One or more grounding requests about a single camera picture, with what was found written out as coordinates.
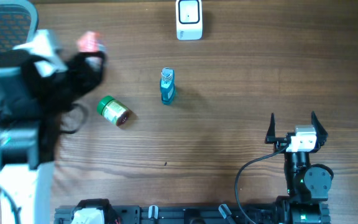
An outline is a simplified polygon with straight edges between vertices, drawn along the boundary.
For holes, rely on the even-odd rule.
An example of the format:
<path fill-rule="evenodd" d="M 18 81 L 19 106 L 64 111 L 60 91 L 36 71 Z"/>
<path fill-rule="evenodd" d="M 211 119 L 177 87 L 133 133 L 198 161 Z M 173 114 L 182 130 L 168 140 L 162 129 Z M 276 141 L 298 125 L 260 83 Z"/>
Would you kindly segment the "blue mouthwash bottle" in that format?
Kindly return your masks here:
<path fill-rule="evenodd" d="M 175 72 L 174 69 L 165 67 L 161 71 L 160 92 L 162 103 L 170 105 L 175 96 Z"/>

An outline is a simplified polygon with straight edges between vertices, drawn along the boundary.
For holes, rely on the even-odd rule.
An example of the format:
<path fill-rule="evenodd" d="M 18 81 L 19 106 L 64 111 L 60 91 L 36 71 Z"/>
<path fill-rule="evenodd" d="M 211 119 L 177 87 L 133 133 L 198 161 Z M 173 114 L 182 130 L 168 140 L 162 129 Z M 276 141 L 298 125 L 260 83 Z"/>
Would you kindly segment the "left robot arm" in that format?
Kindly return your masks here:
<path fill-rule="evenodd" d="M 62 116 L 102 81 L 106 54 L 79 52 L 47 76 L 49 58 L 26 50 L 0 56 L 0 202 L 4 223 L 48 223 Z"/>

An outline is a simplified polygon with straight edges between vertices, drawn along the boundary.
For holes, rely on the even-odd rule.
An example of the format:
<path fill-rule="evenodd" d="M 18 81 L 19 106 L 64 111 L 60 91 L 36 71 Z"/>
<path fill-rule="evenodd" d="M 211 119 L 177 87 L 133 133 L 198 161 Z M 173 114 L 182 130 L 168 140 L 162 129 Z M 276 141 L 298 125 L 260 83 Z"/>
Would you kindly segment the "green lid jar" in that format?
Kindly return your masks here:
<path fill-rule="evenodd" d="M 109 95 L 100 100 L 96 107 L 96 111 L 116 126 L 123 125 L 131 114 L 131 111 L 127 106 Z"/>

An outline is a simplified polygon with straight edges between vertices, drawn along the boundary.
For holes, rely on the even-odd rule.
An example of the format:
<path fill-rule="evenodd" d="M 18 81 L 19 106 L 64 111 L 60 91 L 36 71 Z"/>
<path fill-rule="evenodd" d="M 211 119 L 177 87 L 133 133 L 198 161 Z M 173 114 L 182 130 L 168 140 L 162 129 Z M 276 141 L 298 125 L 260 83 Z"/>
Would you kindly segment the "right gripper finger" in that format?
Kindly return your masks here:
<path fill-rule="evenodd" d="M 270 116 L 270 124 L 265 136 L 266 144 L 273 144 L 275 142 L 275 115 L 271 113 Z"/>
<path fill-rule="evenodd" d="M 318 146 L 323 146 L 328 138 L 328 133 L 323 125 L 319 122 L 314 111 L 311 112 L 311 124 L 316 130 L 316 143 Z"/>

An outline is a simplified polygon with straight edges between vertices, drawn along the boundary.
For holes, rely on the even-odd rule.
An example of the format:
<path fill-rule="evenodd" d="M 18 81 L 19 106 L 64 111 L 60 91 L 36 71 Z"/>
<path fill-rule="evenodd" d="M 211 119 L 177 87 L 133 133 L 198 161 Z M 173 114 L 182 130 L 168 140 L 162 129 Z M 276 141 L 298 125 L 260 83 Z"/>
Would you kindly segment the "hex wrench set packet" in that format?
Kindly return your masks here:
<path fill-rule="evenodd" d="M 99 39 L 100 34 L 93 31 L 85 32 L 77 41 L 76 46 L 79 52 L 106 52 L 106 48 Z"/>

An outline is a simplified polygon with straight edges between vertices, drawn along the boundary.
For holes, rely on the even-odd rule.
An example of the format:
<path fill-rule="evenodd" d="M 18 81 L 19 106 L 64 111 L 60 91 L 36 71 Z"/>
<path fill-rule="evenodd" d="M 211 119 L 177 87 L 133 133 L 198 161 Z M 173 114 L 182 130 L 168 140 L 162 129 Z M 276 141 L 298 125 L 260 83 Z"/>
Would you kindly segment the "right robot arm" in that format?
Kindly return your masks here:
<path fill-rule="evenodd" d="M 328 133 L 315 113 L 311 114 L 311 124 L 297 125 L 282 138 L 275 135 L 275 116 L 271 115 L 265 143 L 273 144 L 273 150 L 284 155 L 288 194 L 277 197 L 274 203 L 274 223 L 331 223 L 325 202 L 334 172 L 326 165 L 310 162 L 310 155 L 318 152 L 327 138 Z"/>

